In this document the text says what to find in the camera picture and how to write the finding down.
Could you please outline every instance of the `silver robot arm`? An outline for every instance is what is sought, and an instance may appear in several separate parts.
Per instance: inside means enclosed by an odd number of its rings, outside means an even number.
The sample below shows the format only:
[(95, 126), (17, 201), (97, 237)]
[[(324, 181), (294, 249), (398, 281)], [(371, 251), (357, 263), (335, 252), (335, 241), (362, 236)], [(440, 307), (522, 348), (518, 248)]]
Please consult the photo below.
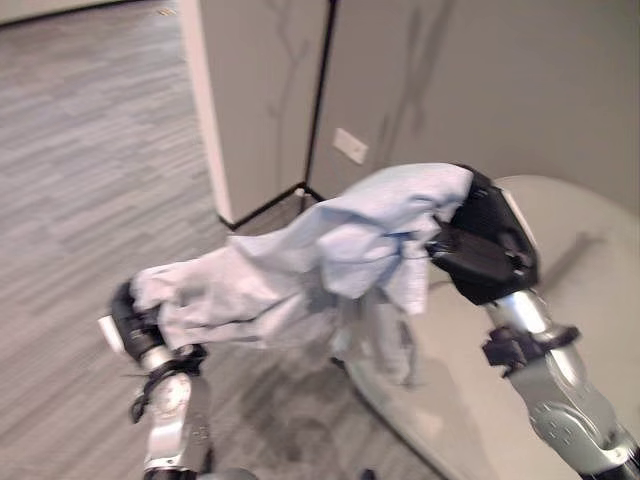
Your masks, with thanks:
[(257, 480), (242, 469), (210, 472), (210, 388), (199, 368), (204, 348), (169, 350), (155, 322), (134, 311), (129, 283), (119, 287), (111, 316), (99, 323), (112, 349), (132, 357), (147, 374), (130, 411), (134, 423), (147, 410), (152, 417), (144, 480)]
[(491, 364), (507, 367), (536, 434), (582, 478), (640, 479), (638, 445), (589, 382), (573, 345), (577, 331), (554, 324), (533, 291), (486, 308), (496, 328), (485, 353)]
[(640, 480), (640, 450), (589, 382), (575, 327), (555, 324), (531, 290), (538, 259), (517, 206), (474, 173), (469, 197), (426, 245), (458, 291), (486, 308), (494, 330), (483, 350), (504, 366), (536, 434), (583, 479)]

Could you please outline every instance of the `wall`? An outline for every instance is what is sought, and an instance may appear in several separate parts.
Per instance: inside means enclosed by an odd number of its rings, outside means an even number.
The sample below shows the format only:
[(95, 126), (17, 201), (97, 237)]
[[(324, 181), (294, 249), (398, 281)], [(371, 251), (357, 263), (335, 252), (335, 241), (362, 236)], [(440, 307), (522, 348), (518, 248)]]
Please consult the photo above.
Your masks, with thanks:
[(180, 10), (217, 208), (237, 221), (302, 180), (326, 0)]
[(121, 0), (0, 0), (0, 24)]
[[(637, 2), (343, 0), (311, 185), (393, 163), (543, 174), (639, 210)], [(331, 147), (343, 127), (365, 165)]]

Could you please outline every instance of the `crumpled fabric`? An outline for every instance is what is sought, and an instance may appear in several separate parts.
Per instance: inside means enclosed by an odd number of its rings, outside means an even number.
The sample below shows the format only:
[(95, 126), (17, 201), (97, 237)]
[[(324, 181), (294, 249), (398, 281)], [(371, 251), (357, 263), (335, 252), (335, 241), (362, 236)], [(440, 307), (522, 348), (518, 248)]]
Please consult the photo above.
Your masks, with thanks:
[[(389, 375), (406, 381), (412, 349), (403, 317), (426, 307), (423, 245), (439, 231), (433, 216), (451, 219), (471, 177), (437, 163), (378, 171), (281, 230), (232, 236), (200, 258), (141, 271), (132, 282), (135, 308), (161, 305), (158, 325), (171, 348), (267, 348), (335, 338), (348, 328), (347, 311), (374, 305), (383, 312), (369, 315), (374, 350)], [(359, 302), (364, 310), (353, 309)]]

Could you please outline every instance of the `table top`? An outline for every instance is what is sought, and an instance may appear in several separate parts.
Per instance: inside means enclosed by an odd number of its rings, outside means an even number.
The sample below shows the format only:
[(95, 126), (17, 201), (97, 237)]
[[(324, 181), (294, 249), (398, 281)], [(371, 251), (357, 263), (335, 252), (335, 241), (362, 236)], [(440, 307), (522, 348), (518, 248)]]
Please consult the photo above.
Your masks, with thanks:
[[(640, 439), (640, 223), (616, 204), (565, 182), (509, 177), (541, 259), (538, 291), (557, 323), (573, 324), (589, 377)], [(431, 283), (444, 278), (441, 273)], [(535, 435), (523, 401), (480, 349), (488, 316), (453, 286), (429, 292), (410, 320), (418, 386), (407, 390), (350, 364), (354, 382), (419, 452), (455, 480), (573, 480)]]

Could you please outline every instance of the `gray carpet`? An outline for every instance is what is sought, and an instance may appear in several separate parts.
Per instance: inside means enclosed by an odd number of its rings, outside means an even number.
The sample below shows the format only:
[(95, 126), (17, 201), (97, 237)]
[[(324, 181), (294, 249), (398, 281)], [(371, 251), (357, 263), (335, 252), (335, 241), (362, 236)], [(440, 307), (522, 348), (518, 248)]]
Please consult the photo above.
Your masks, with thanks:
[[(174, 2), (0, 28), (0, 478), (138, 479), (139, 379), (96, 320), (137, 270), (221, 245)], [(278, 205), (243, 229), (288, 221)], [(218, 463), (262, 480), (437, 478), (303, 352), (210, 348)]]

